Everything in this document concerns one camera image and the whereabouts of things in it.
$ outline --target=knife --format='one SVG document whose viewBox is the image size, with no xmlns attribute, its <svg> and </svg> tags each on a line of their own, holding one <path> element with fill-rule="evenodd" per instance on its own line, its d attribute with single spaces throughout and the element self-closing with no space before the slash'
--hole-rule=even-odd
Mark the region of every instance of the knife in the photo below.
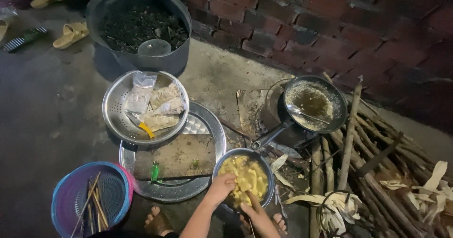
<svg viewBox="0 0 453 238">
<path fill-rule="evenodd" d="M 126 116 L 135 124 L 137 125 L 139 128 L 145 130 L 148 135 L 150 136 L 150 138 L 152 137 L 156 137 L 153 132 L 149 129 L 149 127 L 147 125 L 145 125 L 143 122 L 141 122 L 137 117 L 135 117 L 132 113 L 128 112 L 128 111 L 125 111 L 124 112 L 126 114 Z"/>
</svg>

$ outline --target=wooden cutting board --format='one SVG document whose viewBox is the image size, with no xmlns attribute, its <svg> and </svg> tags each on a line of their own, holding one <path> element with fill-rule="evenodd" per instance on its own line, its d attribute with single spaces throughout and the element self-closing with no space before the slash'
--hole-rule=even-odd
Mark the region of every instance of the wooden cutting board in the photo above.
<svg viewBox="0 0 453 238">
<path fill-rule="evenodd" d="M 216 164 L 216 148 L 212 135 L 179 135 L 169 144 L 151 151 L 137 151 L 134 176 L 151 179 L 153 162 L 159 162 L 158 179 L 187 176 L 210 176 Z"/>
</svg>

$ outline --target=frying pan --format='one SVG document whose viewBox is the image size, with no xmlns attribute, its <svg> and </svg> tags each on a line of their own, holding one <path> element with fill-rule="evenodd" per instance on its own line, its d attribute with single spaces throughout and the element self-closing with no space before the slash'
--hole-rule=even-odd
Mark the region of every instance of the frying pan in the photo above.
<svg viewBox="0 0 453 238">
<path fill-rule="evenodd" d="M 302 99 L 300 96 L 303 96 L 307 92 L 304 90 L 307 88 L 314 88 L 317 92 L 320 91 L 327 99 L 327 104 L 332 106 L 332 120 L 326 120 L 329 121 L 328 125 L 308 117 L 295 115 L 288 110 L 288 105 L 300 105 L 300 103 L 296 102 L 296 99 L 298 96 L 299 99 Z M 339 129 L 348 117 L 348 109 L 342 93 L 330 82 L 318 76 L 307 75 L 292 79 L 286 85 L 283 101 L 288 118 L 254 141 L 252 143 L 253 150 L 257 150 L 268 144 L 283 130 L 292 125 L 299 125 L 305 130 L 318 134 L 328 134 Z"/>
</svg>

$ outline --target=pan handle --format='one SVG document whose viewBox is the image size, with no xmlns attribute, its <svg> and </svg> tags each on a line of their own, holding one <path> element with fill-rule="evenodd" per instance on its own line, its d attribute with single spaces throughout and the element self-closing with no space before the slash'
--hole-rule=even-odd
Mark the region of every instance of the pan handle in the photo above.
<svg viewBox="0 0 453 238">
<path fill-rule="evenodd" d="M 257 150 L 257 149 L 263 147 L 264 145 L 268 144 L 275 137 L 277 137 L 283 130 L 287 129 L 292 124 L 294 124 L 294 121 L 292 121 L 292 120 L 286 121 L 286 122 L 281 122 L 280 125 L 275 126 L 273 129 L 271 129 L 267 133 L 263 134 L 256 141 L 254 141 L 251 145 L 252 149 Z"/>
</svg>

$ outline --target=black frying pan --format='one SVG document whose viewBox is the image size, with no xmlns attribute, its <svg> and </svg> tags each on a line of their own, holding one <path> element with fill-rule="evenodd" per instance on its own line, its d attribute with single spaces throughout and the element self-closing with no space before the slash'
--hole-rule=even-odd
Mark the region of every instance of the black frying pan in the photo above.
<svg viewBox="0 0 453 238">
<path fill-rule="evenodd" d="M 288 118 L 254 141 L 253 150 L 268 144 L 291 125 L 299 125 L 303 129 L 319 134 L 328 134 L 339 129 L 348 117 L 347 105 L 341 92 L 330 82 L 317 76 L 308 75 L 292 79 L 285 88 L 284 104 Z M 325 120 L 329 124 L 292 114 L 288 110 L 288 105 L 295 105 L 304 113 Z M 331 106 L 331 115 L 327 111 L 327 105 Z"/>
</svg>

